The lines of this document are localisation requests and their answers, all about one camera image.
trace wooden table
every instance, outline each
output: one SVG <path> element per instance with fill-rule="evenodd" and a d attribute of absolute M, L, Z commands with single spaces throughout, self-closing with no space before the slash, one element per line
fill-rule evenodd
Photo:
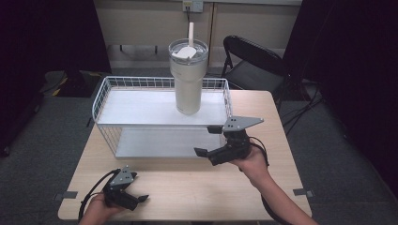
<path fill-rule="evenodd" d="M 269 172 L 287 195 L 307 214 L 311 209 L 304 195 L 299 173 L 283 127 L 269 92 L 231 91 L 234 115 L 261 117 L 265 122 L 247 128 L 267 148 Z M 206 158 L 115 159 L 97 127 L 94 127 L 73 175 L 68 191 L 76 199 L 64 199 L 58 216 L 76 220 L 81 200 L 107 172 L 129 165 L 138 172 L 127 188 L 133 196 L 149 194 L 134 211 L 125 210 L 114 220 L 127 221 L 258 221 L 271 220 L 259 192 L 236 166 L 212 166 Z"/>

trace wire basket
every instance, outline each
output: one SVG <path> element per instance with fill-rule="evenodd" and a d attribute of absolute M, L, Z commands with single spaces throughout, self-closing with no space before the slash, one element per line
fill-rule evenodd
<path fill-rule="evenodd" d="M 93 104 L 93 119 L 117 158 L 191 158 L 193 147 L 219 148 L 222 126 L 232 116 L 226 79 L 203 79 L 201 109 L 184 115 L 176 108 L 174 78 L 106 77 Z"/>

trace gray carpet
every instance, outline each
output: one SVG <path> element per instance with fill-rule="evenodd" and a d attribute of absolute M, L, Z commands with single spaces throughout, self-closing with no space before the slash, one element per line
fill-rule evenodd
<path fill-rule="evenodd" d="M 169 68 L 114 69 L 113 73 L 170 76 Z M 48 86 L 56 84 L 61 75 L 49 73 Z M 57 217 L 60 202 L 53 197 L 67 190 L 84 149 L 93 127 L 87 122 L 94 97 L 61 98 L 46 93 L 38 113 L 10 146 L 10 156 L 0 158 L 1 225 L 75 224 Z M 283 121 L 306 103 L 285 101 Z M 343 126 L 327 103 L 303 114 L 287 138 L 303 186 L 315 194 L 309 202 L 320 224 L 398 224 L 396 201 L 368 160 L 344 138 Z"/>

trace black chair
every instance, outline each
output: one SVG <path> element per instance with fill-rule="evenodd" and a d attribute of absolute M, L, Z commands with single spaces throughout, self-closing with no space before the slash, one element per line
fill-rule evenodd
<path fill-rule="evenodd" d="M 222 78 L 233 89 L 269 91 L 279 111 L 289 82 L 283 59 L 275 52 L 243 37 L 228 36 L 224 39 L 223 46 L 226 59 Z M 234 66 L 231 54 L 242 61 Z"/>

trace cable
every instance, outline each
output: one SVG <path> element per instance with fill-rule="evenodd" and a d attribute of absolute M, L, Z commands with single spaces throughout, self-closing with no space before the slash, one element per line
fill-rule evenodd
<path fill-rule="evenodd" d="M 98 186 L 107 176 L 109 176 L 109 175 L 111 175 L 111 174 L 117 174 L 117 173 L 119 173 L 119 172 L 120 172 L 120 169 L 117 169 L 117 170 L 110 171 L 110 172 L 106 173 L 106 174 L 105 174 L 104 176 L 102 176 L 102 178 L 97 182 L 97 184 L 91 188 L 91 190 L 88 192 L 88 194 L 85 195 L 84 200 L 82 200 L 82 205 L 80 206 L 80 209 L 79 209 L 78 223 L 80 222 L 80 220 L 81 220 L 82 217 L 83 217 L 84 209 L 85 209 L 85 206 L 87 205 L 88 200 L 89 200 L 93 195 L 98 194 L 98 193 L 92 194 L 92 192 L 97 188 L 97 186 Z"/>
<path fill-rule="evenodd" d="M 283 225 L 290 225 L 291 223 L 286 222 L 284 219 L 279 217 L 272 211 L 271 207 L 269 207 L 267 201 L 264 199 L 264 197 L 261 195 L 261 201 L 263 202 L 264 208 L 266 208 L 267 213 L 278 223 L 283 224 Z"/>
<path fill-rule="evenodd" d="M 191 22 L 191 8 L 190 7 L 185 7 L 185 11 L 187 13 L 187 20 L 188 20 L 188 28 L 187 28 L 187 38 L 190 36 L 190 22 Z"/>
<path fill-rule="evenodd" d="M 258 145 L 258 144 L 256 144 L 256 143 L 253 143 L 253 142 L 250 142 L 250 145 L 251 145 L 251 146 L 254 146 L 254 147 L 256 147 L 256 148 L 258 148 L 258 149 L 261 150 L 261 153 L 263 153 L 263 157 L 264 157 L 264 159 L 266 160 L 266 164 L 267 164 L 267 167 L 268 167 L 268 166 L 269 166 L 269 163 L 268 163 L 267 150 L 266 150 L 266 147 L 264 146 L 264 144 L 263 144 L 258 138 L 249 137 L 249 139 L 255 139 L 255 140 L 257 140 L 258 142 L 261 143 L 261 145 L 262 145 L 263 147 L 261 147 L 260 145 Z"/>
<path fill-rule="evenodd" d="M 323 98 L 320 98 L 316 103 L 314 103 L 314 100 L 316 99 L 316 95 L 319 92 L 319 86 L 316 87 L 314 96 L 311 98 L 310 102 L 304 106 L 303 108 L 301 108 L 300 110 L 294 110 L 292 112 L 296 112 L 295 116 L 293 116 L 292 118 L 290 118 L 287 122 L 285 122 L 283 124 L 283 127 L 285 127 L 286 125 L 288 125 L 289 123 L 291 123 L 294 119 L 296 119 L 295 123 L 293 124 L 293 126 L 297 123 L 297 121 L 300 119 L 300 117 L 306 113 L 308 110 L 312 109 L 315 105 L 317 105 L 318 103 L 320 103 L 322 101 Z M 288 135 L 288 133 L 290 132 L 290 130 L 293 128 L 293 126 L 288 130 L 288 132 L 286 132 L 286 136 Z"/>

